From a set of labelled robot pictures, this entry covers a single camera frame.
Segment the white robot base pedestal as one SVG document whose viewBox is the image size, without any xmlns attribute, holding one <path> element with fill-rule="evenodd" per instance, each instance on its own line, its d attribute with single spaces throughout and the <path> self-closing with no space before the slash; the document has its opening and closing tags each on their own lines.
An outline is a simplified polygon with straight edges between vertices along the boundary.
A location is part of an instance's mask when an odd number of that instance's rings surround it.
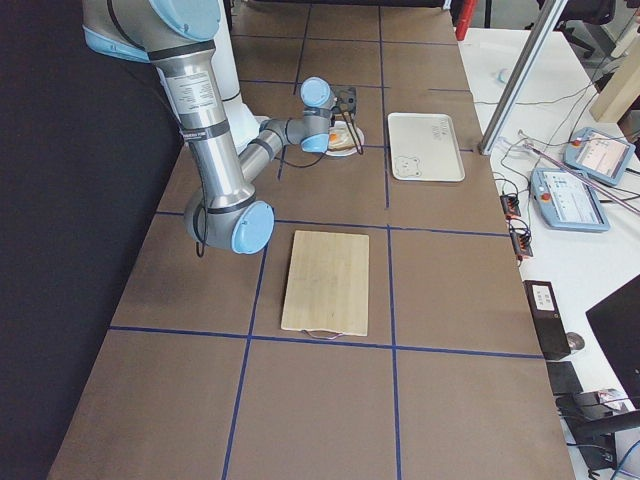
<svg viewBox="0 0 640 480">
<path fill-rule="evenodd" d="M 259 122 L 242 98 L 230 38 L 232 26 L 229 1 L 160 1 L 162 6 L 174 6 L 186 15 L 184 33 L 210 33 L 215 52 L 211 65 L 219 89 L 225 114 L 230 125 L 236 152 L 240 154 L 259 134 Z"/>
</svg>

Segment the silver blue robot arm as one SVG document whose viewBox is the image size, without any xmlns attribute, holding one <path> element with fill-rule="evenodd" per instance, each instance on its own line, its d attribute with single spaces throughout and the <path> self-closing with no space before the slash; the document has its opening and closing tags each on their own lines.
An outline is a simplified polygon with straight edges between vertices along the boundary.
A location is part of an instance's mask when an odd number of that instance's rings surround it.
<svg viewBox="0 0 640 480">
<path fill-rule="evenodd" d="M 306 79 L 301 118 L 255 117 L 244 104 L 220 1 L 85 1 L 83 29 L 95 52 L 158 71 L 201 179 L 184 220 L 200 246 L 254 254 L 269 241 L 272 207 L 253 180 L 289 145 L 324 153 L 337 117 L 352 121 L 354 88 Z"/>
</svg>

